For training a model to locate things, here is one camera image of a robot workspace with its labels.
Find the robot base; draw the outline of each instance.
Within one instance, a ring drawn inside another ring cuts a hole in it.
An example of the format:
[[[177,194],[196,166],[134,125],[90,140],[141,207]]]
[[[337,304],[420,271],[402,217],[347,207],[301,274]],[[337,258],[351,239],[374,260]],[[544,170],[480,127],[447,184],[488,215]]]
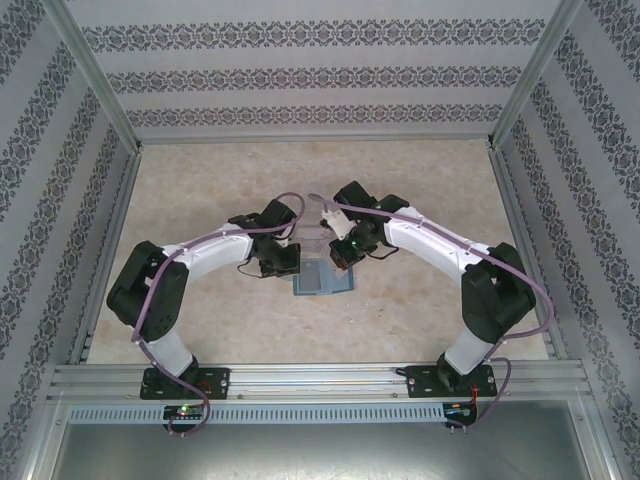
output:
[[[407,379],[409,398],[495,397],[498,394],[493,368],[479,365],[465,377],[464,384],[451,392],[438,378],[438,367],[409,365],[396,373]]]
[[[188,383],[204,392],[210,400],[226,400],[229,391],[229,374],[228,368],[199,367],[195,372],[195,380]],[[191,390],[186,390],[155,368],[147,368],[144,371],[140,386],[140,398],[142,400],[200,399]]]

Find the black cable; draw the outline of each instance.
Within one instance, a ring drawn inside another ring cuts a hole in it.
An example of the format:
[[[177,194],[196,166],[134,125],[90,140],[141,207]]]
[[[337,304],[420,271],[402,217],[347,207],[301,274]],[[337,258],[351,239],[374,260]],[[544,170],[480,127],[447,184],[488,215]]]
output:
[[[385,256],[383,257],[376,257],[374,255],[371,255],[370,253],[367,253],[367,257],[369,258],[373,258],[374,260],[385,260],[386,258],[389,258],[391,255],[393,255],[394,253],[400,251],[400,249],[398,247],[394,248],[393,250],[391,250],[389,253],[387,253]]]
[[[249,259],[249,260],[247,260],[246,262],[241,263],[240,265],[238,265],[238,266],[236,267],[236,269],[237,269],[241,274],[246,275],[247,277],[253,277],[253,278],[260,278],[260,279],[262,279],[263,277],[262,277],[262,276],[260,276],[260,275],[253,275],[253,274],[251,274],[251,273],[243,272],[242,270],[240,270],[240,267],[246,267],[247,265],[249,265],[249,263],[251,263],[251,260],[253,260],[253,258],[250,258],[250,259]]]
[[[274,240],[289,240],[291,238],[291,236],[293,235],[293,231],[295,230],[295,228],[292,228],[291,231],[289,232],[289,234],[286,237],[276,237],[274,236],[273,239]]]

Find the ventilated metal strip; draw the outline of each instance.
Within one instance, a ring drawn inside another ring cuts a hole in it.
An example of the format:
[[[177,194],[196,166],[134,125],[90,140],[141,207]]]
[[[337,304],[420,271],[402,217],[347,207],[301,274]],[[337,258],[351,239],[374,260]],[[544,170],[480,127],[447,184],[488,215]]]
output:
[[[162,405],[76,405],[72,425],[145,425],[162,422]],[[441,403],[405,405],[216,405],[212,424],[327,424],[443,422]],[[179,421],[197,423],[197,421]]]

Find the marble-patterned surface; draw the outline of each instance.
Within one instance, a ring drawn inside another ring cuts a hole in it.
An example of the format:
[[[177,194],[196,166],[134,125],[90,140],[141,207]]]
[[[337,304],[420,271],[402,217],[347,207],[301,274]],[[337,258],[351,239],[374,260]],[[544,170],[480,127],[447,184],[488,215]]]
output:
[[[153,146],[144,151],[110,285],[140,241],[185,241],[261,211],[281,192],[332,196],[354,179],[378,198],[408,199],[468,238],[513,243],[481,140]],[[355,276],[353,292],[295,297],[290,282],[227,266],[190,286],[177,328],[200,362],[312,363],[435,360],[463,327],[460,290],[415,256],[368,260]],[[530,314],[517,329],[535,325]],[[129,338],[103,306],[89,362],[146,363]],[[539,336],[500,353],[547,358]]]

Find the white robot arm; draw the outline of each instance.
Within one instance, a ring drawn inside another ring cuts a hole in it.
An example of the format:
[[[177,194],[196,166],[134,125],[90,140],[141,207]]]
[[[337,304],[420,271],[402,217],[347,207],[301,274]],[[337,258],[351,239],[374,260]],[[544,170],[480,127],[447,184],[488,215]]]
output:
[[[491,248],[472,242],[425,218],[400,197],[388,195],[377,201],[357,182],[341,189],[334,201],[342,208],[325,211],[322,225],[338,236],[338,240],[331,242],[331,257],[338,267],[349,268],[382,243],[417,255],[442,270],[461,288],[465,328],[438,360],[438,376],[449,390],[464,386],[465,378],[484,361],[500,338],[535,307],[531,287],[471,253],[484,253],[524,272],[512,246],[502,243]],[[349,207],[392,213],[401,218],[357,212]]]
[[[300,245],[289,244],[287,240],[293,226],[270,234],[253,233],[256,229],[290,224],[295,217],[289,207],[275,199],[261,214],[229,219],[208,235],[214,238],[206,241],[163,247],[142,242],[135,247],[111,288],[107,306],[122,323],[135,328],[156,272],[160,265],[177,254],[158,280],[139,335],[157,363],[172,375],[188,381],[198,367],[197,361],[174,327],[186,286],[217,268],[251,258],[258,259],[262,277],[298,273]]]

